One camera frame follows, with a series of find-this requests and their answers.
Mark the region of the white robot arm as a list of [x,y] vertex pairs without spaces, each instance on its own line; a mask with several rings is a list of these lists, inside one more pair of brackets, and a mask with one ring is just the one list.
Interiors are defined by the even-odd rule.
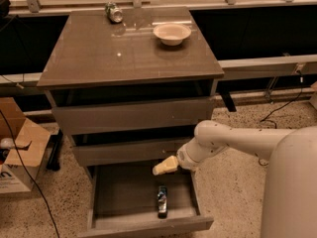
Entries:
[[317,238],[317,127],[233,128],[204,120],[194,137],[156,165],[153,174],[194,171],[227,148],[268,161],[261,238]]

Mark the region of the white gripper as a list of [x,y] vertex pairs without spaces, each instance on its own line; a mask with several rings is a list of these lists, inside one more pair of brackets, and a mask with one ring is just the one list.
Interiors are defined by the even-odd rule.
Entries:
[[191,139],[178,149],[176,156],[170,156],[155,165],[153,167],[153,174],[159,176],[175,172],[178,165],[185,170],[194,171],[202,161],[210,157],[210,154],[210,148],[199,144],[196,139]]

